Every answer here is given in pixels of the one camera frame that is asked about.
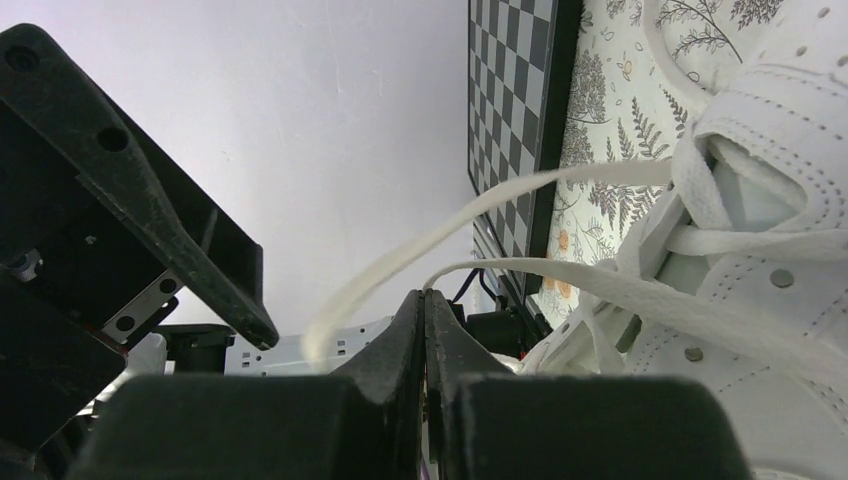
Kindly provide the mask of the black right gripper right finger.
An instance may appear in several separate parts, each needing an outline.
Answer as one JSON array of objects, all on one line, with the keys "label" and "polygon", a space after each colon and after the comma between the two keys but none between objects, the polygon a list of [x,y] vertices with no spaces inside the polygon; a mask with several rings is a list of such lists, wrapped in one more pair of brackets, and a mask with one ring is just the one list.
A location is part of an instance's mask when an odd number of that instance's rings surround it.
[{"label": "black right gripper right finger", "polygon": [[430,455],[443,479],[747,479],[724,411],[668,377],[520,376],[423,296]]}]

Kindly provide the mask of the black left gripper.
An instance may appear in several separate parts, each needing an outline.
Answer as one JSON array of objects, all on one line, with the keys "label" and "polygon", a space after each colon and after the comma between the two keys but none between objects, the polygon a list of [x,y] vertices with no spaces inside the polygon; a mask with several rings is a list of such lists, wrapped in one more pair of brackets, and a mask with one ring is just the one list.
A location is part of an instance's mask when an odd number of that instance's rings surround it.
[{"label": "black left gripper", "polygon": [[116,389],[164,371],[166,267],[256,348],[279,334],[262,247],[42,28],[2,31],[1,100],[1,475],[60,479]]}]

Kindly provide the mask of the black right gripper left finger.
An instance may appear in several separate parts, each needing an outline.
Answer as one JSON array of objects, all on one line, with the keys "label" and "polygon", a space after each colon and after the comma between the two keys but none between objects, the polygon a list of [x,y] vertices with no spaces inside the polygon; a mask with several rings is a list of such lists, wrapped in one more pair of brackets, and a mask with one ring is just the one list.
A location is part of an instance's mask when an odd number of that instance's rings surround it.
[{"label": "black right gripper left finger", "polygon": [[140,376],[107,403],[73,479],[415,479],[424,295],[326,375]]}]

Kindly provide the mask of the white sneaker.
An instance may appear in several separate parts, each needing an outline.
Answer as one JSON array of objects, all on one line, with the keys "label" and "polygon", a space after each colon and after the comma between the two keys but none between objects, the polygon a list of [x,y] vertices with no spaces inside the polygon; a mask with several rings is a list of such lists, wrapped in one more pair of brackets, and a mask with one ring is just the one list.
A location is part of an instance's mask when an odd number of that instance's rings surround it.
[{"label": "white sneaker", "polygon": [[646,40],[656,68],[700,108],[670,160],[565,167],[486,191],[349,281],[302,354],[325,370],[337,330],[375,288],[493,207],[556,180],[664,185],[611,259],[492,261],[579,291],[516,371],[694,380],[728,413],[755,478],[843,479],[847,5],[785,2],[712,95],[688,85],[659,33]]}]

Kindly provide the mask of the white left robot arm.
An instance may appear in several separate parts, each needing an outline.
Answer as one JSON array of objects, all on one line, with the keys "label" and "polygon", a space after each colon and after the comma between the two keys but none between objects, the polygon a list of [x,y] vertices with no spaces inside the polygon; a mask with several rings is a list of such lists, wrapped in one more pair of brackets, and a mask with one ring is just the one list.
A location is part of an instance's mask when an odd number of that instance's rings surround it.
[{"label": "white left robot arm", "polygon": [[263,251],[42,29],[1,35],[1,444],[20,463],[109,385],[291,353]]}]

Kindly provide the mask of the floral patterned table mat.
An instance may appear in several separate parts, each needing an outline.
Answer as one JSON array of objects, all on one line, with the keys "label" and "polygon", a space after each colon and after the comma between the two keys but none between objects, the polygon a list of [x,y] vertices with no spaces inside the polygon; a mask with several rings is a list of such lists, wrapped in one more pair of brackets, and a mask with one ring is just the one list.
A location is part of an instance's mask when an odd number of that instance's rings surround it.
[{"label": "floral patterned table mat", "polygon": [[[646,35],[697,88],[723,89],[776,18],[778,1],[588,1],[564,129],[562,166],[667,160],[698,113],[655,65]],[[557,189],[547,254],[593,264],[614,256],[659,190],[594,182]]]}]

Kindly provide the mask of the black white chessboard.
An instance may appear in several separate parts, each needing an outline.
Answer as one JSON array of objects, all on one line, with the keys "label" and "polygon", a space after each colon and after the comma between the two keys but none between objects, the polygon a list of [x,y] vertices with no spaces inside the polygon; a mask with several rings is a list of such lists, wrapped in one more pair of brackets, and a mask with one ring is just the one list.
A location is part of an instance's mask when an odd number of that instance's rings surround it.
[{"label": "black white chessboard", "polygon": [[559,168],[581,1],[467,3],[467,172],[481,194]]}]

